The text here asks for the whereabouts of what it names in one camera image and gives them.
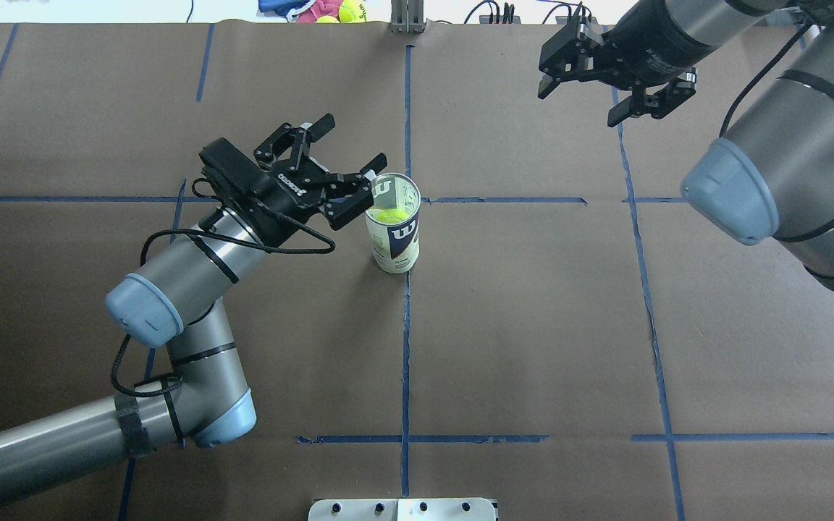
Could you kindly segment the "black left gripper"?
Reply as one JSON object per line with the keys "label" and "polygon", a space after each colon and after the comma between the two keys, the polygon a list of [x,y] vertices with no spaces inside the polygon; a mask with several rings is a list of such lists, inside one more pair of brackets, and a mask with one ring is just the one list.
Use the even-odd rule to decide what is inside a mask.
{"label": "black left gripper", "polygon": [[377,154],[354,174],[330,172],[316,161],[310,148],[335,125],[331,113],[298,127],[285,123],[254,150],[257,163],[228,139],[219,138],[199,152],[202,174],[215,197],[248,224],[262,243],[285,243],[299,231],[316,235],[306,225],[315,208],[299,207],[294,199],[297,193],[279,180],[279,174],[316,178],[316,185],[324,188],[321,213],[331,229],[340,230],[373,205],[373,181],[387,168],[387,156]]}

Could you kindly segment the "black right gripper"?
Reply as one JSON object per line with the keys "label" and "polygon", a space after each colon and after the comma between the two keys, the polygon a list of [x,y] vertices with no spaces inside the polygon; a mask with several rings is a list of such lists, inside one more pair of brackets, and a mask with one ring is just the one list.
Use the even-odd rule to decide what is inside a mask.
{"label": "black right gripper", "polygon": [[[608,111],[608,127],[646,114],[663,119],[679,108],[697,91],[697,69],[688,68],[715,50],[685,33],[665,1],[639,1],[603,34],[589,9],[575,7],[542,44],[537,98],[546,98],[560,83],[588,75],[590,59],[600,46],[602,68],[607,70],[602,82],[628,91],[635,87]],[[655,93],[644,88],[667,82]]]}

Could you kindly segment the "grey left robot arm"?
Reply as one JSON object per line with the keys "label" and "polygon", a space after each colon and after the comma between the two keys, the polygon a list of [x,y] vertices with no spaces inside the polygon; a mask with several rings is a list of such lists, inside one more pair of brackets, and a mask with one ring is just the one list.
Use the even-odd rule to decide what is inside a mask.
{"label": "grey left robot arm", "polygon": [[360,217],[388,165],[378,153],[349,174],[325,166],[312,148],[335,125],[331,114],[282,123],[251,154],[224,137],[201,149],[191,191],[213,210],[150,234],[137,268],[106,294],[123,333],[111,394],[0,431],[0,507],[172,443],[214,448],[251,432],[257,412],[225,296],[266,258],[333,253],[310,220],[337,231]]}

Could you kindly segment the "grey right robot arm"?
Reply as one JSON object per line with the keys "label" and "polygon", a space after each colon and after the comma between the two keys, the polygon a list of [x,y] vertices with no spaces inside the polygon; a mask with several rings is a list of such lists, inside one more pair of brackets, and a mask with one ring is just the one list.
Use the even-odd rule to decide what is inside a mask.
{"label": "grey right robot arm", "polygon": [[[639,1],[599,32],[582,9],[542,44],[537,96],[598,80],[628,92],[609,110],[665,118],[695,94],[696,65],[782,1]],[[799,1],[821,33],[681,182],[688,204],[733,240],[771,237],[834,292],[834,1]]]}

